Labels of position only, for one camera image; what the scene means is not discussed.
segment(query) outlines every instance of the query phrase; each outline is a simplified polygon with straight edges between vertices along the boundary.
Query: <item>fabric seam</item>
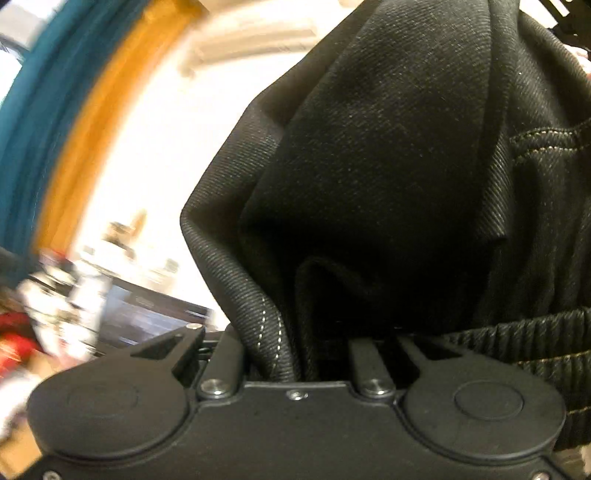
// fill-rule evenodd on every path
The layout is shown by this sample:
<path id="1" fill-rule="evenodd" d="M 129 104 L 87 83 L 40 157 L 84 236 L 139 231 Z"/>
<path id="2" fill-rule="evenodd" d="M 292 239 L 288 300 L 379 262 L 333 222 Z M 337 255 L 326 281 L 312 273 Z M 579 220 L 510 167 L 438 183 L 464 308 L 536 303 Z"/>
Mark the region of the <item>fabric seam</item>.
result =
<path id="1" fill-rule="evenodd" d="M 526 364 L 532 364 L 532 363 L 536 363 L 539 362 L 541 364 L 544 364 L 546 362 L 553 362 L 553 361 L 558 361 L 558 360 L 566 360 L 567 358 L 577 358 L 580 356 L 585 356 L 591 353 L 591 349 L 589 350 L 585 350 L 584 352 L 579 352 L 579 353 L 570 353 L 568 355 L 562 355 L 562 356 L 551 356 L 548 358 L 540 358 L 539 360 L 523 360 L 521 362 L 515 362 L 513 365 L 526 365 Z"/>
<path id="2" fill-rule="evenodd" d="M 539 137 L 540 135 L 545 135 L 545 134 L 556 134 L 556 135 L 564 135 L 565 137 L 573 137 L 589 127 L 591 127 L 591 118 L 587 118 L 587 120 L 585 120 L 583 123 L 581 123 L 578 127 L 575 127 L 572 129 L 550 129 L 550 128 L 547 128 L 545 130 L 541 130 L 538 132 L 528 132 L 528 133 L 524 133 L 524 134 L 519 134 L 516 137 L 511 138 L 511 142 L 516 143 L 521 140 L 526 140 L 528 138 L 535 138 L 535 137 Z"/>
<path id="3" fill-rule="evenodd" d="M 521 155 L 519 155 L 519 157 L 517 157 L 515 159 L 515 161 L 517 162 L 519 160 L 522 160 L 523 158 L 525 158 L 528 155 L 531 155 L 532 153 L 540 153 L 540 152 L 544 152 L 546 150 L 560 150 L 560 151 L 572 151 L 572 152 L 575 152 L 575 151 L 584 150 L 587 147 L 591 147 L 591 143 L 587 143 L 585 145 L 580 145 L 578 147 L 554 147 L 554 146 L 551 145 L 549 147 L 541 147 L 541 148 L 536 148 L 534 150 L 528 150 L 527 152 L 522 153 Z"/>

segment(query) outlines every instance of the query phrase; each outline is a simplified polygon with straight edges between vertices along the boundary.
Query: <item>teal fabric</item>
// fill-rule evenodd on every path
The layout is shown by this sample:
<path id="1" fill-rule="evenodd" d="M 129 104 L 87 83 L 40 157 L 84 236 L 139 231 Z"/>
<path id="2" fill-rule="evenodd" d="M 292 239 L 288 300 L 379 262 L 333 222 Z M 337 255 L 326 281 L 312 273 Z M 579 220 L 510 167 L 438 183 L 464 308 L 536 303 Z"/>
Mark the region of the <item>teal fabric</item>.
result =
<path id="1" fill-rule="evenodd" d="M 68 133 L 148 1 L 69 0 L 27 56 L 0 108 L 0 247 L 23 258 L 29 254 Z M 14 283 L 22 275 L 10 276 Z"/>

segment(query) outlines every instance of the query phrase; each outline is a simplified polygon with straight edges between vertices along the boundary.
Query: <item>white wall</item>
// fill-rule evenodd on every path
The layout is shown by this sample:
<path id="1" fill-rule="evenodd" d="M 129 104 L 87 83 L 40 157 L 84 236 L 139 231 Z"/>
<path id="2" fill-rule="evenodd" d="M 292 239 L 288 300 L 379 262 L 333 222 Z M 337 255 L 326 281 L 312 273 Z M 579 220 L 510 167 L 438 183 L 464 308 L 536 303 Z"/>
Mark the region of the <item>white wall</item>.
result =
<path id="1" fill-rule="evenodd" d="M 145 208 L 142 241 L 180 264 L 172 295 L 215 309 L 179 227 L 181 209 L 248 103 L 304 53 L 252 57 L 208 67 L 194 80 L 178 65 L 185 41 L 154 73 L 106 163 L 74 250 L 92 244 L 110 221 L 128 223 Z"/>

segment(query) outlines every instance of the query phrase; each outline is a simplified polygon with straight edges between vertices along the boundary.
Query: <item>black fabric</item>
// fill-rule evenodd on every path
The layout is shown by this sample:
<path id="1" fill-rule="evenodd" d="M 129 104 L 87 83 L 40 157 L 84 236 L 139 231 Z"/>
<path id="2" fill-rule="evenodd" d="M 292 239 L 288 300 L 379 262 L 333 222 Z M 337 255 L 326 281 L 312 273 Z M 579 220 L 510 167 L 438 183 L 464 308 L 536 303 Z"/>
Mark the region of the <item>black fabric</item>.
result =
<path id="1" fill-rule="evenodd" d="M 249 105 L 181 228 L 262 374 L 323 379 L 326 342 L 591 306 L 590 130 L 517 1 L 365 0 Z"/>

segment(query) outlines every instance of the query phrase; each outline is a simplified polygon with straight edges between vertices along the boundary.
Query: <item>red fabric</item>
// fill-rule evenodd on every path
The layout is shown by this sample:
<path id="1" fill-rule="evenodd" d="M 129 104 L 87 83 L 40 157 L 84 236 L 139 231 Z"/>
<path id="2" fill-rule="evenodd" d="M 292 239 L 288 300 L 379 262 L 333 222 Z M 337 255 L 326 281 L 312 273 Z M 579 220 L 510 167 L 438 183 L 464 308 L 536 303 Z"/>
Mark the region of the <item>red fabric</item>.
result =
<path id="1" fill-rule="evenodd" d="M 6 377 L 21 363 L 29 360 L 36 343 L 16 333 L 6 333 L 0 339 L 0 378 Z"/>

